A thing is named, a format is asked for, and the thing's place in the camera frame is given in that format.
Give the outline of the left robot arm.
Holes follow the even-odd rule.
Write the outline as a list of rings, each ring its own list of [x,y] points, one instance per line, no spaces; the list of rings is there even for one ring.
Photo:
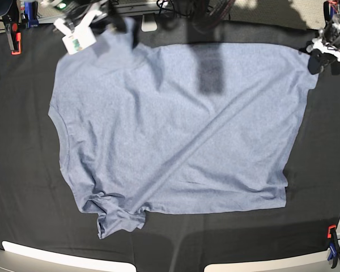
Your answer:
[[[323,12],[325,26],[306,47],[310,55],[308,70],[313,75],[333,63],[340,63],[340,1],[325,1]]]

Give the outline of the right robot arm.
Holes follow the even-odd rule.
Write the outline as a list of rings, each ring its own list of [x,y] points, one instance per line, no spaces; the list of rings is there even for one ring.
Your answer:
[[[41,7],[50,7],[64,16],[64,26],[71,31],[84,23],[85,17],[94,12],[88,26],[95,35],[110,29],[119,33],[127,32],[127,25],[122,16],[118,13],[113,1],[38,1]]]

